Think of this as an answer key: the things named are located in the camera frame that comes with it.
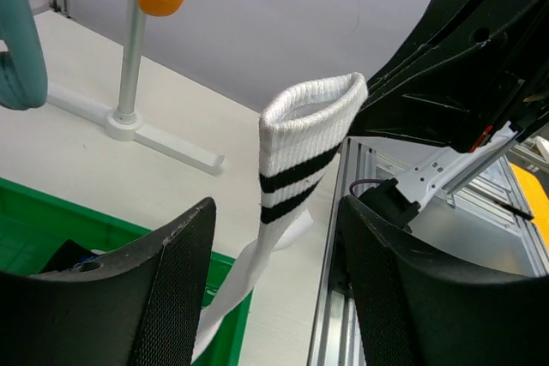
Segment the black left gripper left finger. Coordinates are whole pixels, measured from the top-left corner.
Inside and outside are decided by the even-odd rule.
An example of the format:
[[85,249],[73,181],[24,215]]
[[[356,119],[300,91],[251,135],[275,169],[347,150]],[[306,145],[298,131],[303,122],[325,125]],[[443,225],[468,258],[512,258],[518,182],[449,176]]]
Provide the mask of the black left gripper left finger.
[[71,269],[2,273],[2,364],[190,364],[215,221],[207,197]]

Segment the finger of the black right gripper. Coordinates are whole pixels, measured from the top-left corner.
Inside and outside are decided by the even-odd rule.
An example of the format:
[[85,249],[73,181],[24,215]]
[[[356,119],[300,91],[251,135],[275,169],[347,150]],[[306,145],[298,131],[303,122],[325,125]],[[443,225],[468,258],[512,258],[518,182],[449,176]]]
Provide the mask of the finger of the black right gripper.
[[548,0],[431,0],[349,130],[472,152],[548,122]]

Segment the white sock with black stripes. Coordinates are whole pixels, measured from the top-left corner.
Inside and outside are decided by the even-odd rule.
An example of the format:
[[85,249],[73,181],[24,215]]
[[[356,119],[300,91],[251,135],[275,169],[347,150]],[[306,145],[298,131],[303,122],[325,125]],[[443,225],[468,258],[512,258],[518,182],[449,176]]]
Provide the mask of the white sock with black stripes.
[[203,354],[224,317],[252,291],[271,254],[287,248],[311,225],[307,199],[367,97],[364,76],[354,72],[291,86],[261,113],[258,234],[242,249],[211,304],[202,310],[194,359]]

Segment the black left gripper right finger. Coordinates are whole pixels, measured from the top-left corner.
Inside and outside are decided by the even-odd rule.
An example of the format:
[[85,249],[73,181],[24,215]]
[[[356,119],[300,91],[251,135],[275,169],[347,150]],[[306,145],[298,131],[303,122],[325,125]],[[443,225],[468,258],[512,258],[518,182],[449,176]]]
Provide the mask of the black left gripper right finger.
[[368,364],[547,364],[547,277],[447,254],[351,195],[337,227]]

